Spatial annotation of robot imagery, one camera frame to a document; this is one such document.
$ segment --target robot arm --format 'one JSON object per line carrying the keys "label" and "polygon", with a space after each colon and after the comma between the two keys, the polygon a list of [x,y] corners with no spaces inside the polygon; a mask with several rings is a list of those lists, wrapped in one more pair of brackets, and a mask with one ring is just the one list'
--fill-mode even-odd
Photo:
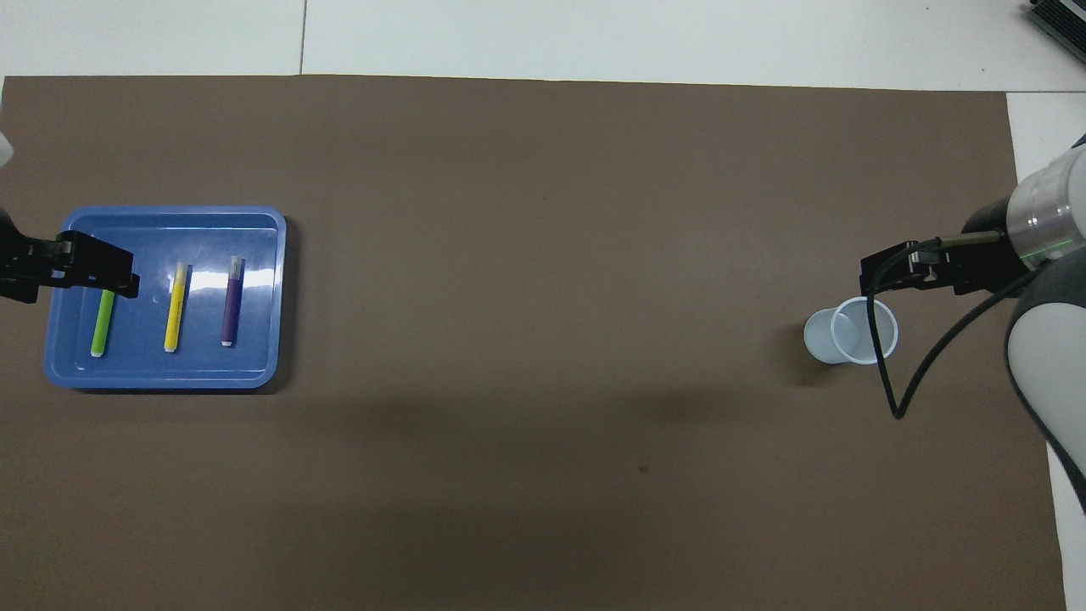
{"label": "robot arm", "polygon": [[[1079,145],[1084,140],[1024,179],[1008,199],[974,213],[961,234],[902,242],[864,257],[860,284],[870,298],[883,290],[942,285],[952,285],[958,294],[982,288],[995,293],[932,349],[900,406],[879,359],[897,418],[905,415],[926,368],[972,320],[969,317],[980,316],[1000,295],[1019,296],[1005,345],[1011,382],[1060,457],[1086,510],[1086,145]],[[879,344],[875,333],[872,342]]]}
{"label": "robot arm", "polygon": [[[0,133],[0,166],[11,156],[11,144]],[[136,296],[132,253],[81,231],[62,231],[55,240],[26,237],[0,207],[0,296],[34,303],[40,285],[77,284]]]}

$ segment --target black cable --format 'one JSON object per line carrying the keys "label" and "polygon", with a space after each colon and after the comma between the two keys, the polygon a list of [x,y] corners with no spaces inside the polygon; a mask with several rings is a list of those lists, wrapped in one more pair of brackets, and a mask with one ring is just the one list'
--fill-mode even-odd
{"label": "black cable", "polygon": [[875,351],[875,362],[879,365],[879,377],[882,379],[883,391],[886,392],[886,402],[889,404],[889,411],[895,419],[901,420],[905,418],[905,412],[909,409],[909,404],[912,402],[912,396],[917,393],[917,389],[920,386],[920,381],[924,379],[924,374],[938,358],[943,349],[947,347],[950,342],[958,336],[973,321],[978,319],[981,315],[987,313],[992,309],[993,305],[1002,301],[1008,294],[1011,294],[1015,290],[1022,288],[1023,285],[1033,281],[1033,279],[1040,272],[1040,267],[1016,278],[1015,280],[1009,282],[1003,288],[994,292],[990,296],[982,301],[976,305],[975,308],[970,310],[964,317],[961,318],[957,323],[954,324],[935,346],[927,352],[924,360],[920,362],[920,367],[912,374],[912,380],[909,381],[909,385],[905,390],[905,395],[901,397],[901,404],[898,405],[897,399],[894,397],[894,389],[891,386],[889,373],[886,371],[886,359],[882,354],[882,342],[879,340],[879,329],[875,327],[875,293],[880,291],[880,283],[882,282],[883,276],[891,267],[904,260],[907,256],[913,252],[921,250],[938,250],[943,245],[943,240],[939,238],[934,238],[930,240],[924,240],[917,242],[908,247],[904,247],[900,251],[891,255],[882,265],[875,269],[875,272],[871,276],[871,281],[868,283],[867,289],[867,305],[868,305],[868,327],[871,331],[871,343]]}

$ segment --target white table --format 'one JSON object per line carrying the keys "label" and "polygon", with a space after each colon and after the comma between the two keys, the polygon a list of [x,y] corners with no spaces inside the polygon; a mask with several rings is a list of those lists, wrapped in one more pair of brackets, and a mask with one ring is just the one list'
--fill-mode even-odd
{"label": "white table", "polygon": [[[1021,179],[1086,131],[1086,66],[1024,5],[0,0],[0,90],[4,75],[336,73],[1006,91]],[[1086,518],[1049,459],[1068,608],[1086,610]]]}

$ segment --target brown paper sheet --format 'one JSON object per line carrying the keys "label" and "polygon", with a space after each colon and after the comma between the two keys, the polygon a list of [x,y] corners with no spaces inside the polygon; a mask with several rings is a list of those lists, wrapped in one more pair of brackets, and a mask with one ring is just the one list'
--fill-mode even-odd
{"label": "brown paper sheet", "polygon": [[[0,303],[8,609],[1056,609],[1008,304],[895,422],[808,316],[1014,186],[1002,94],[9,78],[0,203],[290,219],[249,396],[41,371]],[[900,292],[904,384],[981,295]]]}

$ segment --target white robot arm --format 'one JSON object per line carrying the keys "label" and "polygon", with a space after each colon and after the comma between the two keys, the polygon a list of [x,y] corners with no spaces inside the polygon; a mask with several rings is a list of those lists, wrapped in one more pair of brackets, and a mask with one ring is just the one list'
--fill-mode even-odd
{"label": "white robot arm", "polygon": [[1028,176],[1003,201],[973,214],[960,234],[909,241],[860,262],[873,317],[874,294],[954,285],[994,294],[929,353],[900,405],[872,324],[880,374],[902,418],[924,372],[958,332],[1003,296],[1019,296],[1006,339],[1007,367],[1022,404],[1052,445],[1086,510],[1086,145],[1079,140]]}

